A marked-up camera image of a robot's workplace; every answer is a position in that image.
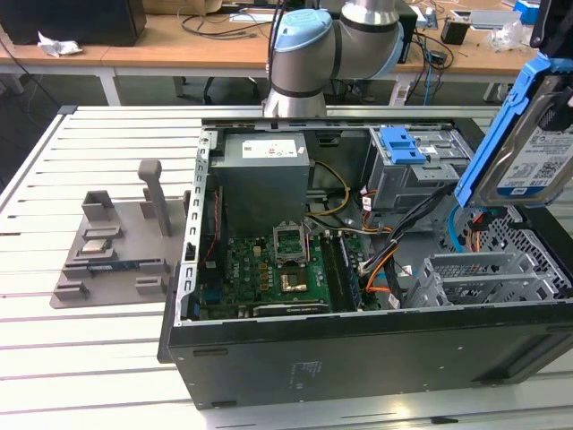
light blue robot joint cap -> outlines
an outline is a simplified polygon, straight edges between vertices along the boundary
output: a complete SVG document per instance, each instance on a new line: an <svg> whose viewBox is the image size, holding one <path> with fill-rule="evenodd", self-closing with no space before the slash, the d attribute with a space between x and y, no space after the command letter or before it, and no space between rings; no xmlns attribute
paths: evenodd
<svg viewBox="0 0 573 430"><path fill-rule="evenodd" d="M322 38L332 27L326 11L300 9L287 13L278 27L275 50L289 52L308 47Z"/></svg>

crumpled paper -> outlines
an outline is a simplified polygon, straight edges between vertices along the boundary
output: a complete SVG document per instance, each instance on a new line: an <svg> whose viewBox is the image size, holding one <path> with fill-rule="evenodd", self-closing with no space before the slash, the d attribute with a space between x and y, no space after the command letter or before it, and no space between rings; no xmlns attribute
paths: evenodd
<svg viewBox="0 0 573 430"><path fill-rule="evenodd" d="M59 40L47 38L40 32L38 32L38 37L38 46L49 56L70 56L71 54L77 54L82 51L78 43L73 40L60 42Z"/></svg>

gray floor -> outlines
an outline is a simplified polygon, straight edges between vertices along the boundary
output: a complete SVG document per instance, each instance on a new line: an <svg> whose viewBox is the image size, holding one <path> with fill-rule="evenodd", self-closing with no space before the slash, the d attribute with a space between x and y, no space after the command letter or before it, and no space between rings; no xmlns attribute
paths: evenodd
<svg viewBox="0 0 573 430"><path fill-rule="evenodd" d="M36 89L34 81L23 78L25 93L14 96L10 91L0 96L0 190L25 160L49 122L56 114L55 107L46 95ZM175 96L171 78L122 77L121 95L125 105L172 106L202 104L202 90L206 79L190 78L184 86L185 97ZM42 85L62 105L105 106L106 98L99 80L90 76L54 76L42 78ZM261 94L268 91L266 82L260 84ZM370 93L374 101L369 104L388 104L392 90L391 82L374 82ZM482 106L484 84L445 83L432 100L433 105ZM331 92L330 86L325 93ZM252 94L252 85L244 79L217 78L210 96L215 105L259 104ZM355 94L342 97L327 96L329 104L360 104ZM421 105L423 97L414 97L410 104Z"/></svg>

motherboard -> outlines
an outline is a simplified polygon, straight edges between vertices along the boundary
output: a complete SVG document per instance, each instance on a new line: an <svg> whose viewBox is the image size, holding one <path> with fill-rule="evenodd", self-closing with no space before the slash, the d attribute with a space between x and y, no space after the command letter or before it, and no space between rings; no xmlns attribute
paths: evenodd
<svg viewBox="0 0 573 430"><path fill-rule="evenodd" d="M201 290L201 319L356 310L361 239L298 229L229 238L223 281Z"/></svg>

blue drive bay latch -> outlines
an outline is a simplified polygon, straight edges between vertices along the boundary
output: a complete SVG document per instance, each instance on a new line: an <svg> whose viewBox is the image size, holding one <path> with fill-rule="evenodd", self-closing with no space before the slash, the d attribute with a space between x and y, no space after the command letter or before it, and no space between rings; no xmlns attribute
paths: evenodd
<svg viewBox="0 0 573 430"><path fill-rule="evenodd" d="M423 164L426 157L415 146L415 138L404 127L383 127L380 140L394 164Z"/></svg>

